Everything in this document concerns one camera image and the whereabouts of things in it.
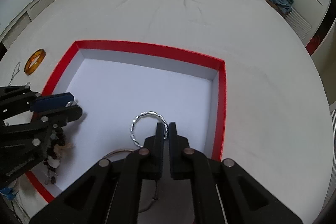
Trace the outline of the red jewelry box tray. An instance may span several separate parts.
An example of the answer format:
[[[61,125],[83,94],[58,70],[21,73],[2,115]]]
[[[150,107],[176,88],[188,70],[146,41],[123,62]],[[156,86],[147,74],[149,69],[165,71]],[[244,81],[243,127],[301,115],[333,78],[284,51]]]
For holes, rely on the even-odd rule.
[[[135,148],[132,120],[154,111],[191,147],[219,160],[226,123],[226,66],[223,60],[180,48],[115,40],[74,42],[50,74],[42,94],[70,92],[83,108],[65,134],[72,144],[55,184],[39,165],[27,178],[51,202],[98,159]]]

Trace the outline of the white bed sheet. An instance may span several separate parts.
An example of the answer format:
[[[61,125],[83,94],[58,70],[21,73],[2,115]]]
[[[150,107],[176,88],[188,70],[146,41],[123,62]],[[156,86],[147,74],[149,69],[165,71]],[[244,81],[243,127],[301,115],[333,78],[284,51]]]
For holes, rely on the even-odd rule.
[[[318,217],[334,134],[318,71],[265,0],[56,0],[1,60],[1,84],[71,92],[84,110],[67,127],[65,189],[105,153],[133,147],[145,111],[190,145],[229,157],[303,223]]]

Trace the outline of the amber orange bangle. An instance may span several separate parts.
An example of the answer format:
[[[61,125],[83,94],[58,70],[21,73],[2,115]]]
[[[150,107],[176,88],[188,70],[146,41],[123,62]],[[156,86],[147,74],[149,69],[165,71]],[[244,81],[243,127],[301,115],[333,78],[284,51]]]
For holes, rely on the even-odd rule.
[[[46,56],[46,52],[44,49],[39,49],[35,51],[27,60],[25,67],[24,67],[24,73],[29,76],[36,71],[38,66],[41,64],[43,59]]]

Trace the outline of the white low cabinet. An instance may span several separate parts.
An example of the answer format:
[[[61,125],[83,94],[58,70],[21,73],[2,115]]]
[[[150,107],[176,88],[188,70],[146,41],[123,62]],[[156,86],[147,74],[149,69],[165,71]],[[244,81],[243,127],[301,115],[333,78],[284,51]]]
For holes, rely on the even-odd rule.
[[[3,30],[1,43],[8,50],[23,30],[56,0],[33,0]]]

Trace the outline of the twisted silver bangle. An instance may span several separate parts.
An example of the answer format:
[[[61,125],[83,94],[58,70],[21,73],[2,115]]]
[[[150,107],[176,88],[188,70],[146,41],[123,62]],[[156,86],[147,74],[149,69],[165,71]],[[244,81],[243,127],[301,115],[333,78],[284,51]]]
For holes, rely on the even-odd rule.
[[[138,114],[131,122],[129,132],[134,145],[138,148],[143,147],[145,138],[155,134],[156,122],[163,125],[163,136],[161,139],[167,139],[168,123],[165,118],[154,111],[146,111]]]

